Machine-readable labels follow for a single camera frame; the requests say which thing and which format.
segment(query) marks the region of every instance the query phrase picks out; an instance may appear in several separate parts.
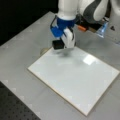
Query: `white board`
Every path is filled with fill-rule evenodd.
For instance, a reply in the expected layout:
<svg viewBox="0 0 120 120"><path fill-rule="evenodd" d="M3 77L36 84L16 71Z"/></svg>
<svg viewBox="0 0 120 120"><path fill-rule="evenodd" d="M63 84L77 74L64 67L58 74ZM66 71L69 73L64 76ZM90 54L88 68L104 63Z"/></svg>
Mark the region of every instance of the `white board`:
<svg viewBox="0 0 120 120"><path fill-rule="evenodd" d="M28 69L86 116L119 74L77 47L51 48Z"/></svg>

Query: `background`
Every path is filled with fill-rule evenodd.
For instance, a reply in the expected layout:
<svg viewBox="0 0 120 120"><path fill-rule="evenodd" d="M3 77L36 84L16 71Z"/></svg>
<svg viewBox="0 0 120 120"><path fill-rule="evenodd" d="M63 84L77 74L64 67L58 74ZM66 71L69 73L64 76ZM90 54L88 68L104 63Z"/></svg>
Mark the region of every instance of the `background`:
<svg viewBox="0 0 120 120"><path fill-rule="evenodd" d="M58 0L0 0L0 45L57 7Z"/></svg>

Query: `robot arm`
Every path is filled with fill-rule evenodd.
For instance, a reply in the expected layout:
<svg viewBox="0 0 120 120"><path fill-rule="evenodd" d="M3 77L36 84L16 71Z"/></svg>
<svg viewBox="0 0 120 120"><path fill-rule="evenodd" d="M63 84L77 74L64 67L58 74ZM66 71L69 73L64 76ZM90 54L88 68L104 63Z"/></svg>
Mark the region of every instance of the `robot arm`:
<svg viewBox="0 0 120 120"><path fill-rule="evenodd" d="M88 23L100 21L106 13L109 0L80 0L79 12Z"/></svg>
<svg viewBox="0 0 120 120"><path fill-rule="evenodd" d="M107 4L108 0L59 0L57 25L51 25L53 35L60 39L53 41L54 49L74 48L75 34L72 29L78 11L89 23L96 23L104 17Z"/></svg>

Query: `gray table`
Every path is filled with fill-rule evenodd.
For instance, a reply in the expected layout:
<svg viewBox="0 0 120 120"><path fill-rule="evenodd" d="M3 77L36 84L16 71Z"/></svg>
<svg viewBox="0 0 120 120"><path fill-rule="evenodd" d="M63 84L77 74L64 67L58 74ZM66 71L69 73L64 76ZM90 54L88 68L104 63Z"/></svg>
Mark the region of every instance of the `gray table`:
<svg viewBox="0 0 120 120"><path fill-rule="evenodd" d="M49 12L0 47L0 81L42 120L119 120L120 76L85 117L27 70L43 48L51 47L53 17ZM75 33L77 46L120 70L120 46L111 38L83 33L77 27Z"/></svg>

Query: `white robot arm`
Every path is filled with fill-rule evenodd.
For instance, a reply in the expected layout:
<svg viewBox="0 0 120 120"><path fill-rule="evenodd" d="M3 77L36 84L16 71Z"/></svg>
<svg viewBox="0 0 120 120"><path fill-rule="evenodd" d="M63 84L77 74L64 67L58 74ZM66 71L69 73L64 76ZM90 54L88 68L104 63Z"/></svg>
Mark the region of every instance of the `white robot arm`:
<svg viewBox="0 0 120 120"><path fill-rule="evenodd" d="M79 12L87 22L96 23L106 13L108 0L59 0L57 25L51 25L51 31L59 40L53 41L54 49L74 48L75 34L73 27Z"/></svg>

